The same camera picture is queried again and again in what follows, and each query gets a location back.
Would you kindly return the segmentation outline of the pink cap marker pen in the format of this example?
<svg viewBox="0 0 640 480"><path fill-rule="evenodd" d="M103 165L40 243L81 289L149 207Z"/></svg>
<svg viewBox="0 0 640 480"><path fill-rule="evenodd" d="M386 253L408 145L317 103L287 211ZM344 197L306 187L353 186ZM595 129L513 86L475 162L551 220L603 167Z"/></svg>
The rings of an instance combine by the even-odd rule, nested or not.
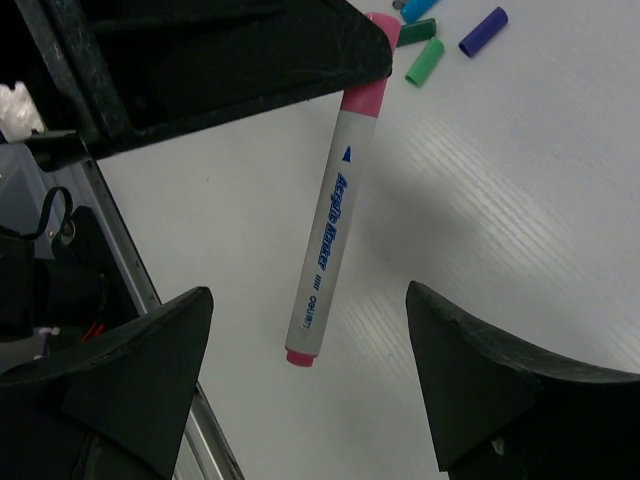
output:
<svg viewBox="0 0 640 480"><path fill-rule="evenodd" d="M342 97L285 341L286 360L298 367L312 366L321 350L388 77Z"/></svg>

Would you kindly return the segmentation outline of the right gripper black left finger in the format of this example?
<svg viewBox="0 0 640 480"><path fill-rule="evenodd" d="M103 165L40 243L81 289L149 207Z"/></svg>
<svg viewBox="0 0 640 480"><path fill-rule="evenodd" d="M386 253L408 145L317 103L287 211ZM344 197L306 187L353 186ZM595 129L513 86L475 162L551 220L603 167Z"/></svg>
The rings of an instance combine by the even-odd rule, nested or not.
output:
<svg viewBox="0 0 640 480"><path fill-rule="evenodd" d="M212 313L196 287L3 373L2 478L171 478Z"/></svg>

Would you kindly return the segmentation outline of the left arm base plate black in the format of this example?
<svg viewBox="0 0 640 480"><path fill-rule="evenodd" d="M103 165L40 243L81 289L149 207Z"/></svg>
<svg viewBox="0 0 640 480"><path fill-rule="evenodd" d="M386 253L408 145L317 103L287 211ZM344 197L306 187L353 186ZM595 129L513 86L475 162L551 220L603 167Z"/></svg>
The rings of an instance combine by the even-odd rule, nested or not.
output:
<svg viewBox="0 0 640 480"><path fill-rule="evenodd" d="M57 195L64 212L51 258L36 256ZM76 208L70 191L50 189L35 231L1 228L1 341L24 340L41 328L70 328L83 341L138 316L114 255L93 211Z"/></svg>

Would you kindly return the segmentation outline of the dark blue pen cap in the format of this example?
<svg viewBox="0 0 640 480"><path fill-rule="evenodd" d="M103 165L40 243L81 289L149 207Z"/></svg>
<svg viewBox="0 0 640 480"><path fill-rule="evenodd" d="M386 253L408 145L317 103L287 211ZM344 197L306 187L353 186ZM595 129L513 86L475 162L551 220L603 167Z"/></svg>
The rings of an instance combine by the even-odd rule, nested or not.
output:
<svg viewBox="0 0 640 480"><path fill-rule="evenodd" d="M473 58L506 27L508 22L507 12L502 7L496 7L459 42L459 49L468 58Z"/></svg>

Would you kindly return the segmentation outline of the light green pen cap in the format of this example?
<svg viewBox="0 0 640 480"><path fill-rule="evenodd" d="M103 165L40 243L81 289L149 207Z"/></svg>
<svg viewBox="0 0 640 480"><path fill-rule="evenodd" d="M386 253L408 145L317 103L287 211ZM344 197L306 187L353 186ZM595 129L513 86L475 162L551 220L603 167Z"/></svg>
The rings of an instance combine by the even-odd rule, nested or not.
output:
<svg viewBox="0 0 640 480"><path fill-rule="evenodd" d="M445 53L442 41L436 37L430 39L405 74L405 80L421 87L439 64Z"/></svg>

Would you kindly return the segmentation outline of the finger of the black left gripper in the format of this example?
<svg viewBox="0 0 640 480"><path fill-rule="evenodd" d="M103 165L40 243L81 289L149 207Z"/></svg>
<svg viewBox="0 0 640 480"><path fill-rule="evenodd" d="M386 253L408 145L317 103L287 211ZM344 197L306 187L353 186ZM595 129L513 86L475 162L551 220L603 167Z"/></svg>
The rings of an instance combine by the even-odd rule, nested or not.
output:
<svg viewBox="0 0 640 480"><path fill-rule="evenodd" d="M346 1L18 1L14 78L53 172L386 78L391 36Z"/></svg>

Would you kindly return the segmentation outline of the dark green pen cap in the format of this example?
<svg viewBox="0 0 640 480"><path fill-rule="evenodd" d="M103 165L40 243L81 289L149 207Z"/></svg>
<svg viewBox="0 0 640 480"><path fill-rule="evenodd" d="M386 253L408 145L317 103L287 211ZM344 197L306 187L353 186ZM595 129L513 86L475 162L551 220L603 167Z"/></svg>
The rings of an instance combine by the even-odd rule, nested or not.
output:
<svg viewBox="0 0 640 480"><path fill-rule="evenodd" d="M396 46L403 47L429 41L437 34L437 21L427 18L401 27Z"/></svg>

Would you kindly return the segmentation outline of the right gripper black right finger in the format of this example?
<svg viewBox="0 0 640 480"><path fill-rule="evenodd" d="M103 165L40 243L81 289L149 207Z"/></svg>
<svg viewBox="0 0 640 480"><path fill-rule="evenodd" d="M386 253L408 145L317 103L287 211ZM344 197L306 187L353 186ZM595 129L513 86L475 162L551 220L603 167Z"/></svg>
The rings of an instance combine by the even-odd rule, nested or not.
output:
<svg viewBox="0 0 640 480"><path fill-rule="evenodd" d="M639 378L553 353L426 285L406 293L438 468L452 479L635 479Z"/></svg>

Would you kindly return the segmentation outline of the medium blue pen cap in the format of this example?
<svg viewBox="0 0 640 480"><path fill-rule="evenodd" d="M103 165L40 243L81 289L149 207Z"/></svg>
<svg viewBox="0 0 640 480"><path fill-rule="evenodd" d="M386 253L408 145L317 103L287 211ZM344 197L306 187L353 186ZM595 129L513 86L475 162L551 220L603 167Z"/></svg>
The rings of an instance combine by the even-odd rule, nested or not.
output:
<svg viewBox="0 0 640 480"><path fill-rule="evenodd" d="M402 19L407 24L413 24L419 21L438 0L407 0L400 10Z"/></svg>

